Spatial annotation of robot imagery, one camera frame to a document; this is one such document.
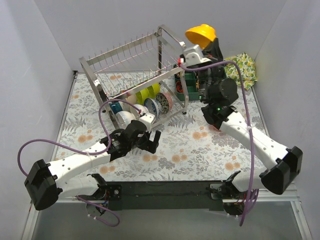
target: cable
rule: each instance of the cable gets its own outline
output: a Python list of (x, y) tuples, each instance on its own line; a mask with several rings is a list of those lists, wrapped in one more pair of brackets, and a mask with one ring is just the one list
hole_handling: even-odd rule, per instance
[(220, 62), (216, 62), (216, 63), (210, 64), (210, 65), (207, 65), (207, 66), (202, 66), (202, 67), (197, 67), (197, 68), (187, 68), (183, 64), (179, 64), (179, 67), (182, 68), (183, 70), (185, 70), (186, 72), (195, 72), (195, 71), (198, 72), (198, 71), (201, 71), (201, 70), (206, 70), (206, 69), (217, 67), (217, 66), (224, 65), (224, 64), (233, 64), (235, 66), (236, 70), (238, 71), (239, 79), (240, 79), (240, 83), (241, 83), (242, 96), (243, 96), (243, 101), (244, 101), (246, 122), (247, 122), (247, 126), (248, 126), (248, 129), (249, 129), (249, 136), (250, 136), (251, 169), (250, 169), (250, 179), (249, 179), (248, 193), (247, 193), (246, 199), (245, 199), (244, 210), (243, 210), (243, 213), (241, 215), (241, 221), (240, 221), (240, 227), (241, 227), (244, 224), (246, 215), (248, 213), (249, 204), (251, 203), (251, 201), (250, 201), (250, 199), (251, 199), (251, 189), (252, 189), (252, 185), (253, 185), (253, 181), (254, 181), (254, 170), (255, 170), (255, 146), (254, 146), (254, 136), (253, 136), (253, 133), (252, 133), (251, 122), (250, 122), (249, 108), (248, 108), (246, 92), (245, 92), (245, 85), (244, 85), (244, 81), (242, 79), (240, 68), (233, 61), (220, 61)]
[(110, 226), (110, 227), (116, 227), (116, 226), (118, 226), (118, 225), (120, 224), (120, 216), (119, 216), (116, 212), (111, 211), (110, 209), (108, 209), (108, 208), (106, 208), (106, 207), (104, 207), (104, 206), (100, 206), (100, 205), (95, 204), (95, 203), (93, 203), (93, 202), (91, 202), (91, 201), (85, 200), (85, 199), (83, 199), (83, 198), (80, 197), (80, 196), (75, 196), (75, 197), (76, 197), (78, 200), (80, 200), (80, 201), (82, 201), (82, 202), (84, 202), (84, 203), (86, 203), (86, 204), (90, 204), (90, 205), (92, 205), (92, 206), (98, 207), (98, 208), (100, 208), (100, 209), (103, 209), (103, 210), (111, 213), (112, 215), (114, 215), (114, 216), (116, 217), (117, 223), (113, 224), (113, 223), (110, 223), (110, 222), (102, 219), (101, 217), (98, 217), (98, 216), (89, 214), (91, 217), (93, 217), (93, 219), (97, 219), (97, 220), (99, 220), (100, 222), (102, 222), (102, 223), (104, 223), (104, 224), (106, 224), (106, 225), (108, 225), (108, 226)]
[(141, 110), (140, 110), (139, 108), (137, 108), (136, 106), (134, 106), (134, 105), (131, 104), (130, 102), (127, 102), (127, 101), (122, 100), (122, 99), (110, 99), (110, 100), (104, 102), (104, 103), (100, 106), (99, 112), (98, 112), (98, 114), (99, 114), (99, 120), (100, 120), (100, 123), (101, 123), (101, 125), (102, 125), (102, 128), (103, 128), (103, 130), (104, 130), (104, 132), (105, 132), (105, 134), (106, 134), (106, 136), (107, 136), (107, 138), (108, 138), (108, 145), (106, 146), (106, 148), (105, 148), (104, 150), (102, 150), (102, 151), (97, 151), (97, 152), (86, 152), (86, 151), (80, 151), (80, 150), (74, 149), (74, 148), (72, 148), (72, 147), (63, 145), (63, 144), (61, 144), (61, 143), (58, 143), (58, 142), (55, 142), (55, 141), (52, 141), (52, 140), (41, 139), (41, 138), (33, 139), (33, 140), (27, 141), (25, 144), (23, 144), (23, 145), (20, 147), (19, 151), (18, 151), (17, 161), (18, 161), (18, 166), (19, 166), (19, 169), (21, 170), (21, 172), (22, 172), (26, 177), (28, 176), (28, 174), (26, 173), (26, 171), (23, 169), (23, 167), (22, 167), (22, 165), (21, 165), (21, 152), (22, 152), (22, 150), (25, 148), (25, 146), (27, 146), (27, 145), (29, 145), (29, 144), (31, 144), (31, 143), (35, 143), (35, 142), (44, 142), (44, 143), (49, 143), (49, 144), (57, 145), (57, 146), (59, 146), (59, 147), (61, 147), (61, 148), (68, 149), (68, 150), (70, 150), (70, 151), (73, 151), (73, 152), (75, 152), (75, 153), (77, 153), (77, 154), (82, 154), (82, 155), (87, 155), (87, 154), (89, 154), (89, 155), (99, 155), (99, 154), (103, 154), (103, 153), (105, 153), (106, 151), (108, 151), (108, 149), (109, 149), (110, 146), (111, 146), (111, 138), (110, 138), (110, 135), (109, 135), (109, 133), (108, 133), (108, 130), (106, 129), (105, 124), (104, 124), (104, 122), (103, 122), (103, 120), (102, 120), (101, 111), (102, 111), (102, 108), (103, 108), (106, 104), (111, 103), (111, 102), (123, 102), (123, 103), (129, 104), (131, 107), (133, 107), (134, 109), (136, 109), (139, 113), (141, 112)]

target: white cup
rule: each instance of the white cup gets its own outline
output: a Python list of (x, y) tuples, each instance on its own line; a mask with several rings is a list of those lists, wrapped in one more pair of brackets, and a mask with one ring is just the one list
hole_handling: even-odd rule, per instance
[(136, 120), (135, 115), (128, 111), (119, 111), (115, 116), (118, 119), (119, 123), (125, 127), (127, 127), (132, 120)]
[[(146, 108), (146, 107), (143, 106), (143, 105), (135, 104), (134, 106), (137, 107), (139, 110), (141, 110), (141, 113), (140, 113), (140, 114), (146, 114), (146, 113), (149, 112), (149, 111), (148, 111), (148, 108)], [(135, 108), (133, 108), (132, 106), (130, 106), (130, 112), (136, 117), (136, 119), (139, 119), (139, 118), (140, 118), (139, 111), (136, 110)]]

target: stainless steel frame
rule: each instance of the stainless steel frame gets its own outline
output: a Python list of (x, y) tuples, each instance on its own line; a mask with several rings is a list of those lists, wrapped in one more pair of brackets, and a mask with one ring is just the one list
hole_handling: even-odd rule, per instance
[[(178, 49), (169, 42), (178, 43)], [(95, 54), (95, 57), (89, 57), (89, 60), (81, 57), (79, 61), (100, 106), (109, 99), (125, 99), (155, 83), (160, 83), (162, 90), (172, 95), (175, 104), (169, 113), (160, 115), (153, 124), (155, 127), (174, 115), (187, 111), (189, 95), (185, 73), (180, 67), (174, 68), (185, 48), (184, 41), (167, 26), (161, 25), (157, 32), (142, 35), (134, 41), (131, 39), (130, 43), (113, 47), (113, 50), (101, 52), (99, 55)], [(182, 73), (180, 80), (184, 102), (181, 102), (164, 82), (179, 72)], [(129, 73), (131, 77), (126, 79), (124, 73)], [(122, 81), (118, 80), (118, 76), (123, 77)], [(108, 104), (105, 105), (105, 110), (114, 127), (118, 129), (119, 125)]]

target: table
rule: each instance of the table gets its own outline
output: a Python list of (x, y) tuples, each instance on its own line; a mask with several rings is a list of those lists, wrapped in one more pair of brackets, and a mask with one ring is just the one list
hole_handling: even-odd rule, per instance
[[(129, 73), (116, 74), (125, 78)], [(165, 80), (174, 91), (174, 79)], [(241, 89), (233, 104), (245, 116)], [(252, 90), (245, 92), (252, 124), (265, 132), (263, 121)], [(154, 128), (162, 132), (155, 154), (138, 148), (127, 156), (100, 165), (80, 176), (99, 173), (106, 181), (205, 181), (225, 180), (234, 171), (250, 170), (250, 151), (237, 140), (207, 124), (199, 101), (189, 103), (187, 114), (178, 114)], [(98, 118), (99, 105), (85, 74), (76, 78), (59, 142), (75, 149), (84, 150), (106, 135)], [(109, 132), (114, 127), (109, 116), (103, 114)], [(58, 148), (55, 160), (73, 154)], [(255, 167), (263, 164), (256, 159)]]

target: gray floor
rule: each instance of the gray floor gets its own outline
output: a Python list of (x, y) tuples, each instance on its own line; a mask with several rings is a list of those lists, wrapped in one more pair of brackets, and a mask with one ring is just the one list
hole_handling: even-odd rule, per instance
[(118, 213), (121, 223), (112, 228), (88, 218), (84, 203), (56, 203), (39, 213), (32, 239), (302, 239), (290, 202), (258, 202), (243, 227), (239, 227), (239, 221), (233, 217), (206, 209), (123, 210)]

